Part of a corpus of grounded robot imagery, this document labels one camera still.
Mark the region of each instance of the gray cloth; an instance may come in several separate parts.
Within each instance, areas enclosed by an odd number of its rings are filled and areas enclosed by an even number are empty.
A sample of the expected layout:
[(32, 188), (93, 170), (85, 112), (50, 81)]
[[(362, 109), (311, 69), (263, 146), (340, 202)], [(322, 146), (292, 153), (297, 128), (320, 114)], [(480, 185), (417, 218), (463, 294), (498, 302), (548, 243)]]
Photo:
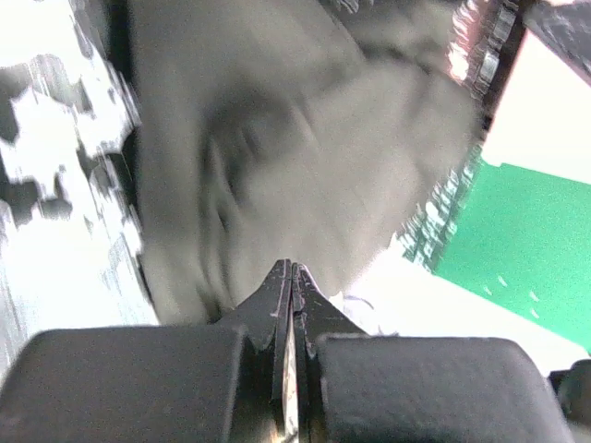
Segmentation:
[[(466, 154), (467, 94), (414, 57), (368, 61), (314, 0), (132, 6), (143, 266), (162, 322), (215, 319), (279, 258), (337, 293)], [(433, 48), (412, 27), (401, 48), (414, 32)]]

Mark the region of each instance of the green board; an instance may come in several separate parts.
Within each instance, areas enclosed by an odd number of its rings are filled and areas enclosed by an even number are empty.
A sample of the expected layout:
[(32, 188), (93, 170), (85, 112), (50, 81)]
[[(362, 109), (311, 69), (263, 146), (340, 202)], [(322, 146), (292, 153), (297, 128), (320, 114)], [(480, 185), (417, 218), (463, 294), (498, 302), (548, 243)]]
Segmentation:
[(591, 351), (591, 186), (483, 163), (436, 274)]

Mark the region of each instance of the green surface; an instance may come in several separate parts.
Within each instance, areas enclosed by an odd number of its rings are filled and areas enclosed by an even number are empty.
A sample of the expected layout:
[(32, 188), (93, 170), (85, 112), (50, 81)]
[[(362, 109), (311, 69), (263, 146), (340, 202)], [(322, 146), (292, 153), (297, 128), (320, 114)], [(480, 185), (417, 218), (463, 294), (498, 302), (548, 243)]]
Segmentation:
[(591, 350), (591, 186), (483, 163), (436, 274)]

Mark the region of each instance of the green mat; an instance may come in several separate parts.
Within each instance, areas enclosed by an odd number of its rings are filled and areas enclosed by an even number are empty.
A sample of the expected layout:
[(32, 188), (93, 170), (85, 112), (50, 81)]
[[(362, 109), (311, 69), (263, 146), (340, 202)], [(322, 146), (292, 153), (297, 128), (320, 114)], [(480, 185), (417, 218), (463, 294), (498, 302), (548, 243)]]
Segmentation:
[(457, 205), (431, 270), (591, 351), (591, 186), (482, 163)]

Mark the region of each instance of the dark gray fabric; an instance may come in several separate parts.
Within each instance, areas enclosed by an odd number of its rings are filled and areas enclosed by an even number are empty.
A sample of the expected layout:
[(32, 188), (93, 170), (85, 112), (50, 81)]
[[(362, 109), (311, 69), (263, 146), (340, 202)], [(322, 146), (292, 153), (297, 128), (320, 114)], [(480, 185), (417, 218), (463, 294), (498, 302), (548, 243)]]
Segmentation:
[(231, 309), (278, 258), (338, 292), (465, 156), (469, 97), (370, 63), (314, 0), (132, 6), (143, 265), (163, 322)]

